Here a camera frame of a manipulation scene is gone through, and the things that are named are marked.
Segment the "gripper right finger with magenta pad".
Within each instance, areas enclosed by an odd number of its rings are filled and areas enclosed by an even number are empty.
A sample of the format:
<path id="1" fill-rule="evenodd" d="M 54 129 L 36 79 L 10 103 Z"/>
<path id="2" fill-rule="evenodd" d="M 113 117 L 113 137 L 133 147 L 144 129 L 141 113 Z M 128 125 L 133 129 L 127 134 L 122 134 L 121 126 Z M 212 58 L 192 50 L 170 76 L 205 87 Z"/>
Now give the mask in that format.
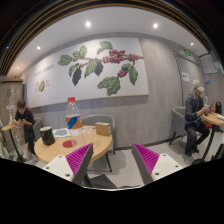
<path id="1" fill-rule="evenodd" d="M 182 169 L 167 153 L 157 154 L 137 143 L 132 144 L 132 154 L 145 185 Z"/>

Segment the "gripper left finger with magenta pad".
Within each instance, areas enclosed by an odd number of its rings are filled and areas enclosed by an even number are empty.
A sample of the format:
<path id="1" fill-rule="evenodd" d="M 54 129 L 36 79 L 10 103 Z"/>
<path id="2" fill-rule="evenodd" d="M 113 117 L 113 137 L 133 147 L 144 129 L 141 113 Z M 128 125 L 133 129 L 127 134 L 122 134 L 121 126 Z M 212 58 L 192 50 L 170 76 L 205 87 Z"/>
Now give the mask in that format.
<path id="1" fill-rule="evenodd" d="M 93 144 L 85 145 L 67 156 L 58 155 L 43 170 L 80 185 L 93 155 Z"/>

